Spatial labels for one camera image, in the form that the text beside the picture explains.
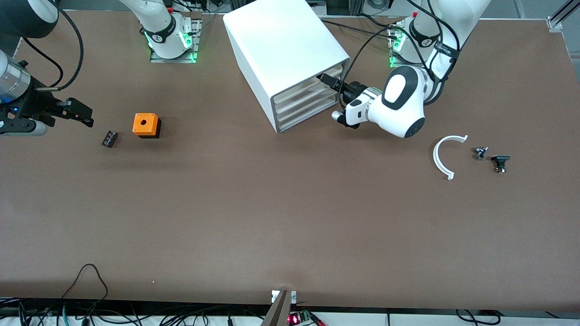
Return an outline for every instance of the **brown table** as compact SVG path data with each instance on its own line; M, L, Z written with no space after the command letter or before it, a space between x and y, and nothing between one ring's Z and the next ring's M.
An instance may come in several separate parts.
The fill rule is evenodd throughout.
M425 127L399 139L330 111L276 135L221 17L183 65L148 63L129 12L70 15L86 55L61 97L95 126L0 140L2 296L59 297L92 262L111 299L267 303L288 287L309 305L580 311L580 87L544 21L481 21ZM368 37L330 29L352 56ZM34 43L74 70L64 19ZM17 58L56 77L26 45ZM387 63L373 40L349 80L382 86ZM137 112L163 119L161 139L131 133ZM441 148L453 181L432 161L447 135L469 135ZM476 146L511 155L508 172ZM72 292L101 294L92 272Z

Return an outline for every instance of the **floor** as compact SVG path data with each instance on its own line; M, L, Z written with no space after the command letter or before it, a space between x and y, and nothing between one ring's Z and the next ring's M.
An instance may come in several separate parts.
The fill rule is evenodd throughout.
M552 15L566 0L492 0L484 18L543 19ZM69 10L127 10L118 0L61 0ZM406 1L396 0L389 10L374 9L365 2L364 12L370 15L409 16L413 7ZM563 24L563 34L572 64L580 81L580 10L573 13ZM17 38L0 37L0 49L12 55Z

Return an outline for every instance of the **metal post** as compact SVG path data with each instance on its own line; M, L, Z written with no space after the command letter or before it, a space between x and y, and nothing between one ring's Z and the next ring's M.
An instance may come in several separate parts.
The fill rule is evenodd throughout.
M290 316L290 305L292 303L292 292L282 290L276 297L274 304L268 310L261 326L286 326L288 316Z
M568 18L578 7L580 7L580 0L569 0L553 15L549 16L548 27L550 28L550 32L561 30L562 21Z

